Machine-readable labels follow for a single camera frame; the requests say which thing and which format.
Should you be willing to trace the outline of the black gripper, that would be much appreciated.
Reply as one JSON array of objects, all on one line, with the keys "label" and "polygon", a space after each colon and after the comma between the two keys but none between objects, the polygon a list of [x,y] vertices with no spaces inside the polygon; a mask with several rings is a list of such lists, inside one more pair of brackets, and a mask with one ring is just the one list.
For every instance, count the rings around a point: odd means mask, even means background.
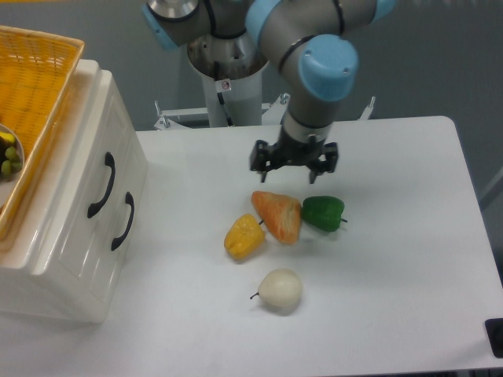
[{"label": "black gripper", "polygon": [[313,184],[324,173],[333,173],[338,162],[338,144],[324,144],[325,139],[324,128],[283,124],[274,145],[263,140],[255,142],[250,155],[250,170],[259,174],[260,181],[264,183],[272,170],[284,166],[306,166],[310,170],[309,181]]}]

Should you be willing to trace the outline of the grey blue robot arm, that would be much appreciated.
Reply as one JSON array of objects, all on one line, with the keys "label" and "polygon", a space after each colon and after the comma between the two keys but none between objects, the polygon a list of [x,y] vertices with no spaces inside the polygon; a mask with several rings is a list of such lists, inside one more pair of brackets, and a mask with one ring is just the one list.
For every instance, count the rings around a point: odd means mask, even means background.
[{"label": "grey blue robot arm", "polygon": [[393,1],[146,1],[141,12],[163,49],[185,47],[212,126],[258,124],[263,69],[273,66],[290,97],[277,142],[257,141],[250,168],[266,176],[305,166],[315,179],[336,169],[338,149],[328,135],[358,71],[358,53],[344,34],[394,7]]}]

